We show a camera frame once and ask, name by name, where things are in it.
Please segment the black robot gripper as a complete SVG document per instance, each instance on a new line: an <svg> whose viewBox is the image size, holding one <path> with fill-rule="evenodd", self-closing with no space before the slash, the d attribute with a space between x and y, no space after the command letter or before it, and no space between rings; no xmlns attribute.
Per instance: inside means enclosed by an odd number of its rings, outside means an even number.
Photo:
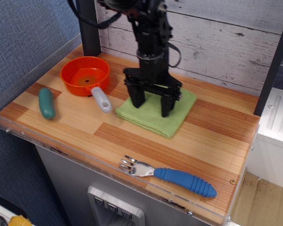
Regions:
<svg viewBox="0 0 283 226"><path fill-rule="evenodd" d="M147 55L138 51L138 68L125 68L125 85L135 108L139 108L145 102L145 91L161 95L162 117L167 117L174 108L175 101L182 98L180 87L182 83L172 77L169 67L177 67L178 64L169 64L169 48L179 52L175 46L164 46L158 54Z"/></svg>

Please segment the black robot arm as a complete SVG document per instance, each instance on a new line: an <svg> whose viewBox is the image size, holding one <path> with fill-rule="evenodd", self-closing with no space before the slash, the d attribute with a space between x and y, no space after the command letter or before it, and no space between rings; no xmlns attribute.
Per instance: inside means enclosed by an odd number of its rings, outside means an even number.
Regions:
<svg viewBox="0 0 283 226"><path fill-rule="evenodd" d="M162 117L167 117L180 100L182 83L169 73L169 50L179 49L169 43L169 24L163 0L99 0L106 9L126 15L138 44L138 68L125 68L125 84L134 107L145 102L145 92L161 96Z"/></svg>

